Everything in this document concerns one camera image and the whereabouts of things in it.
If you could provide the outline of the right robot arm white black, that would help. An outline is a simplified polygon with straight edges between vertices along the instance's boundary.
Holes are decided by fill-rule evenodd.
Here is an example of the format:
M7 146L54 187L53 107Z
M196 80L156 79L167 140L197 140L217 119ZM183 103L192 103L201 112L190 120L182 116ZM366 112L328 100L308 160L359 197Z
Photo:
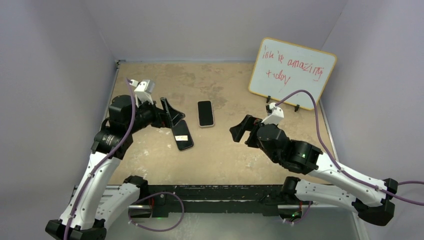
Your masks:
M327 182L318 184L289 176L280 191L284 202L318 202L337 206L376 226L386 226L394 217L395 204L391 202L391 195L398 189L398 182L394 179L372 178L340 163L335 164L320 148L290 139L276 124L264 124L260 118L251 115L246 115L229 131L234 142L239 142L249 131L245 141L248 147L260 149L273 163L289 172Z

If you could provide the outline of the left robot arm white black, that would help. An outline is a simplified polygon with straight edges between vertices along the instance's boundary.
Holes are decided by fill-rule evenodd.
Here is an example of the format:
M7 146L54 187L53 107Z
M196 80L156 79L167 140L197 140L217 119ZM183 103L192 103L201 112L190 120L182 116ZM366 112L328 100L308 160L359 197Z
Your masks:
M103 240L108 228L131 204L166 201L168 192L150 193L148 182L136 175L127 177L106 201L102 201L108 182L133 143L133 133L148 126L172 128L185 114L161 98L141 101L134 95L115 97L108 117L95 135L89 162L72 199L60 218L50 220L45 231L56 240Z

